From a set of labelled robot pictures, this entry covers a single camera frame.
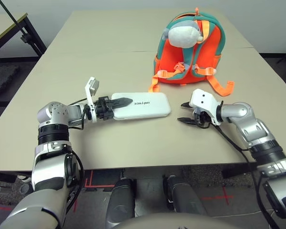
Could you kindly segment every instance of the black cable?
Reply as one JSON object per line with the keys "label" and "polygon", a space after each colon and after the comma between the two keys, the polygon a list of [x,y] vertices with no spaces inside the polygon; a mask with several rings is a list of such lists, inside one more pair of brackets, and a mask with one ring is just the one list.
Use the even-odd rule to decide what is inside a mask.
{"label": "black cable", "polygon": [[76,160],[78,162],[78,164],[80,165],[80,183],[79,183],[79,187],[73,197],[73,199],[71,200],[70,204],[67,206],[67,212],[68,213],[70,211],[70,209],[72,208],[74,202],[76,201],[77,197],[79,196],[81,190],[82,190],[82,186],[84,184],[84,166],[82,165],[82,161],[79,158],[79,156],[72,150],[72,154],[76,157]]}
{"label": "black cable", "polygon": [[80,99],[80,100],[78,100],[78,101],[75,101],[74,103],[69,104],[68,106],[71,106],[71,105],[77,104],[77,103],[79,103],[79,102],[85,101],[86,99],[87,99],[87,98]]}
{"label": "black cable", "polygon": [[88,113],[89,106],[86,104],[84,109],[82,110],[82,120],[81,120],[81,127],[69,127],[69,129],[76,129],[76,130],[83,130],[85,124],[85,115]]}
{"label": "black cable", "polygon": [[266,211],[266,208],[261,200],[261,196],[259,194],[259,188],[262,182],[262,176],[260,176],[258,183],[256,182],[256,178],[254,176],[251,164],[248,160],[248,158],[246,157],[246,155],[243,153],[243,151],[247,151],[245,149],[240,148],[237,144],[235,144],[223,131],[222,129],[217,126],[217,125],[213,125],[215,127],[215,129],[243,156],[243,158],[245,159],[246,163],[248,164],[249,167],[249,171],[254,183],[254,187],[255,187],[255,193],[256,193],[256,200],[257,200],[257,204],[261,210],[261,212],[263,213],[265,219],[267,220],[268,224],[271,226],[272,229],[279,229],[279,226],[276,224],[276,222],[273,220],[273,218],[270,216],[270,214]]}
{"label": "black cable", "polygon": [[16,21],[16,19],[13,17],[13,15],[10,13],[8,8],[3,4],[3,2],[0,0],[0,5],[5,10],[5,12],[9,15],[9,17],[12,19],[12,21],[15,23],[15,25],[18,27],[18,29],[25,35],[25,31],[22,29],[22,27],[19,25],[19,23]]}

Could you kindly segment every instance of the white bracket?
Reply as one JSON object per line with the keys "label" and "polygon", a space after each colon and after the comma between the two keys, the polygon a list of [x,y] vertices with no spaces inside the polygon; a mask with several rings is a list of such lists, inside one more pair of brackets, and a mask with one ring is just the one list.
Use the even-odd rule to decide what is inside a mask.
{"label": "white bracket", "polygon": [[92,100],[92,96],[94,96],[97,92],[97,89],[99,88],[99,81],[96,80],[94,77],[90,77],[88,80],[86,86],[85,86],[85,92],[87,96],[87,104],[90,107],[91,116],[92,116],[92,122],[96,123],[96,111],[95,111],[95,105]]}
{"label": "white bracket", "polygon": [[205,111],[211,117],[214,125],[220,125],[220,122],[216,118],[216,110],[220,102],[216,101],[211,93],[201,89],[194,90],[189,105],[194,108],[194,113],[199,114]]}

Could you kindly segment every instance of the orange strap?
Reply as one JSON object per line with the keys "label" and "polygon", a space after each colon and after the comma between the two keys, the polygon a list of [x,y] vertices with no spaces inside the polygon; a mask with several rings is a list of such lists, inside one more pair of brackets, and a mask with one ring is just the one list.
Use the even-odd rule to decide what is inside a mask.
{"label": "orange strap", "polygon": [[212,67],[207,68],[199,68],[197,64],[194,65],[195,72],[200,75],[214,75],[216,73],[216,69]]}
{"label": "orange strap", "polygon": [[159,70],[156,75],[153,76],[152,85],[149,87],[148,92],[159,92],[160,86],[158,85],[158,78],[168,79],[175,76],[178,73],[183,73],[185,68],[180,62],[174,67],[175,71],[169,73],[166,70]]}
{"label": "orange strap", "polygon": [[233,81],[228,81],[227,87],[223,88],[213,75],[207,75],[206,79],[209,81],[209,83],[213,87],[213,89],[218,94],[220,94],[221,96],[227,96],[233,92],[233,89],[234,89],[234,82]]}
{"label": "orange strap", "polygon": [[203,36],[203,40],[201,42],[197,42],[197,44],[200,44],[202,42],[204,42],[210,33],[210,22],[209,21],[201,21],[201,25],[202,25],[202,36]]}

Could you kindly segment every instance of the black table leg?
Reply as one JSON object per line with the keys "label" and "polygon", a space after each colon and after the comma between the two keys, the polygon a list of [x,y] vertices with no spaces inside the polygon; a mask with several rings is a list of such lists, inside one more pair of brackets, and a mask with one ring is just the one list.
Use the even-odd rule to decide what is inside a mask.
{"label": "black table leg", "polygon": [[40,36],[38,35],[36,30],[34,29],[30,20],[28,19],[28,17],[25,17],[23,19],[23,21],[25,22],[25,26],[24,26],[25,30],[28,32],[29,35],[32,36],[33,42],[36,44],[36,46],[41,51],[41,53],[44,54],[47,50],[47,47],[45,46],[45,44],[41,40]]}

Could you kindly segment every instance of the cable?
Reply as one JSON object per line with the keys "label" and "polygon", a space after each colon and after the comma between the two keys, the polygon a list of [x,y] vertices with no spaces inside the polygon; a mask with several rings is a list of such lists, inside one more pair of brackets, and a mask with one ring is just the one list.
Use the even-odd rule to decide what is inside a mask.
{"label": "cable", "polygon": [[[274,212],[275,212],[275,211],[273,211],[273,212],[270,214],[270,216],[272,216]],[[268,224],[268,227],[269,227],[269,229],[271,229],[270,224]]]}
{"label": "cable", "polygon": [[76,201],[77,197],[79,196],[81,190],[82,190],[82,186],[84,184],[84,166],[82,165],[82,161],[79,158],[79,156],[72,150],[72,154],[76,157],[76,160],[78,162],[78,164],[80,165],[80,184],[79,187],[73,197],[73,199],[71,200],[70,204],[67,206],[67,213],[70,211],[70,209],[72,208],[74,202]]}
{"label": "cable", "polygon": [[89,111],[89,106],[86,104],[84,106],[84,109],[82,110],[82,120],[81,120],[82,126],[81,127],[69,127],[69,129],[83,130],[84,124],[85,124],[85,115],[87,115],[88,111]]}
{"label": "cable", "polygon": [[249,167],[249,171],[254,183],[254,187],[255,187],[255,193],[256,193],[256,200],[257,200],[257,204],[259,206],[259,208],[261,209],[261,212],[263,213],[265,219],[267,220],[268,224],[271,226],[272,229],[279,229],[279,226],[276,224],[276,222],[273,220],[273,218],[269,215],[269,213],[266,211],[265,206],[261,200],[261,196],[259,194],[259,188],[262,182],[262,176],[260,176],[258,183],[256,182],[256,178],[254,176],[251,164],[248,160],[248,158],[245,156],[245,154],[243,153],[243,151],[245,151],[244,149],[240,148],[237,144],[235,144],[223,131],[222,129],[217,126],[212,124],[215,129],[243,156],[243,158],[245,159],[246,163],[248,164]]}
{"label": "cable", "polygon": [[257,213],[261,213],[262,211],[255,211],[255,212],[250,212],[250,213],[245,213],[245,214],[238,214],[238,215],[227,215],[227,216],[212,216],[212,218],[224,218],[224,217],[233,217],[233,216],[248,216],[248,215],[253,215]]}
{"label": "cable", "polygon": [[69,104],[68,106],[71,106],[71,105],[77,104],[77,103],[79,103],[79,102],[85,101],[86,99],[87,99],[87,98],[80,99],[80,100],[78,100],[78,101],[75,101],[74,103]]}

